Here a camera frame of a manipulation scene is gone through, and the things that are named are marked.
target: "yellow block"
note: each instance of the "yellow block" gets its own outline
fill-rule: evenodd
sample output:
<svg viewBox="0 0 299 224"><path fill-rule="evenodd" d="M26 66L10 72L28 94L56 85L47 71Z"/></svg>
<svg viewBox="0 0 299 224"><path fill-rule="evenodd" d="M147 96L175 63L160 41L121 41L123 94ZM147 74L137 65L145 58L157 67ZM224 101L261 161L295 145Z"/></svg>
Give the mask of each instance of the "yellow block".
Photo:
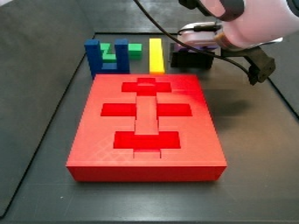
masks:
<svg viewBox="0 0 299 224"><path fill-rule="evenodd" d="M164 74L164 49L160 38L149 38L149 74Z"/></svg>

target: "blue u-shaped piece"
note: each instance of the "blue u-shaped piece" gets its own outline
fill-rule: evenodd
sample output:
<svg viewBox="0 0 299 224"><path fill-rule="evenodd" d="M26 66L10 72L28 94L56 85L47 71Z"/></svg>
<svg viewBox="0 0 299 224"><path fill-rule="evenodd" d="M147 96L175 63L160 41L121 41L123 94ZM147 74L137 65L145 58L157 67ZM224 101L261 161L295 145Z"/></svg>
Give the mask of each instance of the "blue u-shaped piece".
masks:
<svg viewBox="0 0 299 224"><path fill-rule="evenodd" d="M95 79L96 74L129 74L127 39L116 39L116 63L103 63L100 42L97 39L88 39L84 46L88 56L88 66L92 79Z"/></svg>

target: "red plastic base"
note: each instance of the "red plastic base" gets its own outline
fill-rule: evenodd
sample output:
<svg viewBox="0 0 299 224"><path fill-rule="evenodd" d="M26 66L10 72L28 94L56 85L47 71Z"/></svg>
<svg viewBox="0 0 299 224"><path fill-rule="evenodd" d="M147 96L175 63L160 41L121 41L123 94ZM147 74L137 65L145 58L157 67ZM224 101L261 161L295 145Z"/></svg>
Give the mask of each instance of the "red plastic base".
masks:
<svg viewBox="0 0 299 224"><path fill-rule="evenodd" d="M77 181L211 181L227 162L195 75L97 75L67 167Z"/></svg>

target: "black cable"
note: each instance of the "black cable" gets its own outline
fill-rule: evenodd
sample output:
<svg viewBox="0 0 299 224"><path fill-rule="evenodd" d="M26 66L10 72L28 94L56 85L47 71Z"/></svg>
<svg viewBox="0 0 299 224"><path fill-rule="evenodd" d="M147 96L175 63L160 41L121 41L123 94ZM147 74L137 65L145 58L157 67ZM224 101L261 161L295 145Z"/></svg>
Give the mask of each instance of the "black cable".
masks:
<svg viewBox="0 0 299 224"><path fill-rule="evenodd" d="M183 32L216 32L220 29L220 25L195 25L192 28L184 28L177 31L177 35L183 35Z"/></svg>
<svg viewBox="0 0 299 224"><path fill-rule="evenodd" d="M145 11L145 8L143 7L143 5L139 3L139 0L133 0L135 1L135 4L137 5L139 9L141 10L141 12L144 13L144 15L147 16L147 18L151 20L151 22L153 23L153 25L156 26L156 28L161 31L161 33L173 41L176 42L179 45L184 46L187 49L195 51L196 53L201 53L201 54L205 54L205 55L209 55L211 57L219 59L219 60L224 60L227 61L228 63L231 63L233 66L236 66L245 74L247 76L249 77L251 74L248 72L248 70L236 62L233 61L232 59L227 59L224 57L220 57L217 54L213 54L213 53L209 53L209 52L204 52L199 49L196 49L195 47L189 46L189 45L185 45L177 38L175 38L171 33L168 33L165 31L165 29L155 22L153 18L151 17L151 15L148 14L148 12Z"/></svg>

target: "green block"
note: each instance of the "green block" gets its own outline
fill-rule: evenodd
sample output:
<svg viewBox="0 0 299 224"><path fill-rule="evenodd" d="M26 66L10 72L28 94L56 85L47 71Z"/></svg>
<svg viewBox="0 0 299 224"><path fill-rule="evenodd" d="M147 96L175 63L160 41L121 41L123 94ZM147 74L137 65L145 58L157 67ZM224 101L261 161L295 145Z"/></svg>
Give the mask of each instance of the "green block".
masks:
<svg viewBox="0 0 299 224"><path fill-rule="evenodd" d="M140 60L143 57L143 44L128 44L128 57L131 60Z"/></svg>
<svg viewBox="0 0 299 224"><path fill-rule="evenodd" d="M103 55L103 62L104 63L116 63L117 56L111 53L111 44L109 43L100 43L100 51Z"/></svg>

